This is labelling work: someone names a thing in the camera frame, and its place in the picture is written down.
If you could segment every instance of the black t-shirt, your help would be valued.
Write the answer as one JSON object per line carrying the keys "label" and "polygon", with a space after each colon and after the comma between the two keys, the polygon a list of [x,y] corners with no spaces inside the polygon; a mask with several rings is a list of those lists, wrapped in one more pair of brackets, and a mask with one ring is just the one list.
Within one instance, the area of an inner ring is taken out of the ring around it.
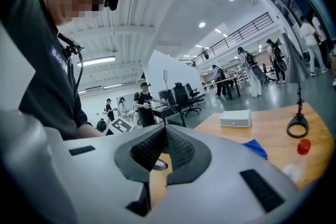
{"label": "black t-shirt", "polygon": [[[139,101],[138,104],[145,104],[148,103],[149,105],[151,104],[151,100],[153,99],[153,97],[151,97],[151,93],[149,92],[148,94],[143,94],[142,92],[140,92],[140,94],[138,92],[135,93],[134,95],[134,101]],[[143,108],[138,108],[139,110],[139,115],[140,116],[147,116],[147,115],[153,115],[152,109],[143,109]]]}
{"label": "black t-shirt", "polygon": [[107,116],[108,116],[110,119],[114,119],[113,111],[108,112],[109,109],[111,109],[110,104],[106,104],[106,113],[107,113]]}
{"label": "black t-shirt", "polygon": [[88,123],[81,109],[74,67],[62,52],[58,29],[43,0],[14,0],[2,22],[17,48],[35,69],[19,109],[44,126],[56,128],[64,140],[79,137],[78,127]]}

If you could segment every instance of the clear plastic bottle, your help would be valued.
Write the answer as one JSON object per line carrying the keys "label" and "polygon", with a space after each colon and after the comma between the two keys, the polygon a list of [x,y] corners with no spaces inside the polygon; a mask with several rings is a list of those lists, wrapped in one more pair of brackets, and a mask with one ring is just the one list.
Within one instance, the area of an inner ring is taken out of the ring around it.
{"label": "clear plastic bottle", "polygon": [[300,140],[295,158],[282,169],[294,183],[300,181],[306,172],[308,162],[307,153],[309,152],[310,146],[310,140]]}

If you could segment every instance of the office chair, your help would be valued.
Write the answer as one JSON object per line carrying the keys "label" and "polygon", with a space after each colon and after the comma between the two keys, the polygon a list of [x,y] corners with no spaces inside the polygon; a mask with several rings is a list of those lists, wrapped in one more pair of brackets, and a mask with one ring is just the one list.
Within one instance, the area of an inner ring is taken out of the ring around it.
{"label": "office chair", "polygon": [[[187,87],[187,89],[189,91],[189,95],[190,95],[191,98],[195,98],[195,97],[197,97],[200,94],[199,92],[197,92],[197,88],[194,89],[194,90],[192,90],[192,88],[191,88],[191,86],[190,86],[189,83],[186,84],[186,87]],[[201,103],[205,104],[204,99],[199,100],[198,102],[201,102]]]}
{"label": "office chair", "polygon": [[189,106],[188,110],[183,111],[182,113],[184,114],[185,112],[185,117],[187,117],[187,115],[189,114],[189,112],[192,111],[196,111],[197,114],[199,115],[199,112],[197,111],[197,109],[199,109],[200,111],[202,110],[201,108],[192,108],[192,105],[194,103],[197,103],[198,101],[200,101],[200,98],[188,98],[188,94],[184,88],[184,86],[182,86],[182,84],[180,82],[175,83],[175,87],[173,88],[174,91],[174,95],[175,95],[175,101],[177,104],[179,104],[181,106],[181,109],[183,108],[187,108]]}

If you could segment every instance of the black stand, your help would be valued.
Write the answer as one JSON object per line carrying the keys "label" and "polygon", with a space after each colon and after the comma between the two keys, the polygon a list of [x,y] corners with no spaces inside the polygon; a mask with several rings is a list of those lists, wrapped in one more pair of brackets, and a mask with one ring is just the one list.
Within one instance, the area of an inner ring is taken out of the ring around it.
{"label": "black stand", "polygon": [[[288,125],[287,125],[287,133],[288,133],[288,135],[290,135],[291,137],[294,137],[294,138],[303,138],[303,137],[305,137],[308,134],[309,127],[308,127],[308,122],[307,122],[306,118],[301,113],[303,99],[301,98],[300,83],[298,83],[298,84],[299,84],[299,88],[298,88],[299,100],[297,102],[297,105],[299,106],[299,109],[298,109],[298,113],[296,113],[296,116],[288,123]],[[302,127],[304,127],[304,129],[306,129],[305,133],[300,134],[300,135],[292,134],[289,131],[289,128],[292,127],[292,126],[294,126],[294,125],[301,125]]]}

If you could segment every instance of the white box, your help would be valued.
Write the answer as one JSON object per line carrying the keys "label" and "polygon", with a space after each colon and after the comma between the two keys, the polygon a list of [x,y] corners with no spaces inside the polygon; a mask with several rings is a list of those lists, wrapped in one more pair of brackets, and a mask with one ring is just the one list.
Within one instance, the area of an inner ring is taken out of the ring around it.
{"label": "white box", "polygon": [[251,110],[224,111],[219,120],[221,126],[250,127]]}

